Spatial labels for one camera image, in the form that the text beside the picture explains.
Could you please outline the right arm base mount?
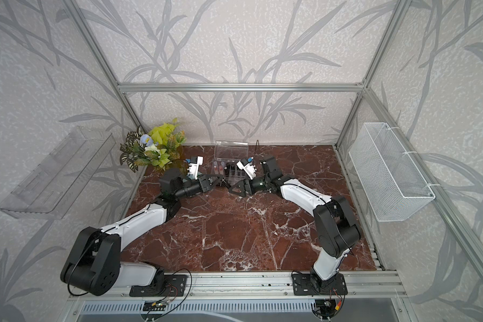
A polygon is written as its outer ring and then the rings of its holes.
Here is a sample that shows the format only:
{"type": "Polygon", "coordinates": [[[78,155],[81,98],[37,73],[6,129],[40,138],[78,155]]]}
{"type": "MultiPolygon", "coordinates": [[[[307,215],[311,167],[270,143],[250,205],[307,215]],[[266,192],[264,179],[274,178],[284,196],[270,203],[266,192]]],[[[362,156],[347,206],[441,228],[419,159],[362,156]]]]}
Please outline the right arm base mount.
{"type": "Polygon", "coordinates": [[[310,273],[292,271],[291,278],[296,296],[348,294],[344,275],[340,272],[336,272],[327,280],[322,280],[314,271],[310,273]]]}

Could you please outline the clear acrylic lipstick organizer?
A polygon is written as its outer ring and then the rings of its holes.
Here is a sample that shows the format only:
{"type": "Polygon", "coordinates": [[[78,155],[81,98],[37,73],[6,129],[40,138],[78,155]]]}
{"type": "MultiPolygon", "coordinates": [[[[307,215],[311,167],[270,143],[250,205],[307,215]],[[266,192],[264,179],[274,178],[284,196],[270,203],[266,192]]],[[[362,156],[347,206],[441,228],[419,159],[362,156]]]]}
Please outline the clear acrylic lipstick organizer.
{"type": "Polygon", "coordinates": [[[215,142],[215,150],[212,161],[211,171],[213,174],[213,162],[218,163],[219,174],[224,175],[225,180],[229,185],[234,185],[238,181],[245,179],[246,173],[240,170],[236,164],[244,158],[248,158],[249,144],[246,142],[232,142],[225,140],[217,140],[215,142]],[[227,164],[232,165],[231,174],[225,174],[227,164]]]}

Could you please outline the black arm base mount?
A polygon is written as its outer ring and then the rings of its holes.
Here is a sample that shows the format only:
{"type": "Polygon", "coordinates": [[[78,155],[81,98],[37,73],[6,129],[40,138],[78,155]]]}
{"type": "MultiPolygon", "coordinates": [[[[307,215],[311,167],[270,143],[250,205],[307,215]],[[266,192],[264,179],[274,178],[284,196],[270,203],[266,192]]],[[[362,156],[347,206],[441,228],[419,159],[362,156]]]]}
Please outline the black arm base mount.
{"type": "Polygon", "coordinates": [[[185,295],[187,275],[158,275],[150,285],[130,289],[130,297],[182,297],[185,295]]]}

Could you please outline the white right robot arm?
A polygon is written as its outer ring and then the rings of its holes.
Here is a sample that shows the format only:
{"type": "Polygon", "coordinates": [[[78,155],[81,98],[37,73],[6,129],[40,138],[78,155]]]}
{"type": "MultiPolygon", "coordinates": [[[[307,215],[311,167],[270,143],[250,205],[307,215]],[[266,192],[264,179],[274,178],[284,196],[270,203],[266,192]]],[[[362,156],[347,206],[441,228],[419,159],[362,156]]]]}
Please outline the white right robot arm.
{"type": "Polygon", "coordinates": [[[308,187],[298,179],[283,174],[275,157],[268,156],[260,161],[263,175],[256,175],[251,158],[242,159],[236,166],[247,178],[229,188],[229,192],[240,197],[257,192],[269,192],[298,205],[315,221],[315,229],[322,247],[313,265],[311,280],[325,285],[335,279],[343,259],[362,237],[360,224],[348,200],[329,196],[308,187]]]}

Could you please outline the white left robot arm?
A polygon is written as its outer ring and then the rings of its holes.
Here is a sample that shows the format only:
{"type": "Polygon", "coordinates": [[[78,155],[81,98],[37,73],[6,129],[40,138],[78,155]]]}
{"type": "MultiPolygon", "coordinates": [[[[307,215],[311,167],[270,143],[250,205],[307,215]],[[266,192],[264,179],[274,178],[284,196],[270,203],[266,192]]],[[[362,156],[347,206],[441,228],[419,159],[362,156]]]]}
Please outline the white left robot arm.
{"type": "Polygon", "coordinates": [[[151,229],[170,221],[181,208],[181,199],[214,189],[222,174],[185,177],[178,169],[167,170],[159,180],[160,194],[138,212],[102,228],[80,231],[68,255],[60,280],[84,294],[106,294],[115,287],[165,288],[164,269],[153,264],[123,263],[122,251],[151,229]]]}

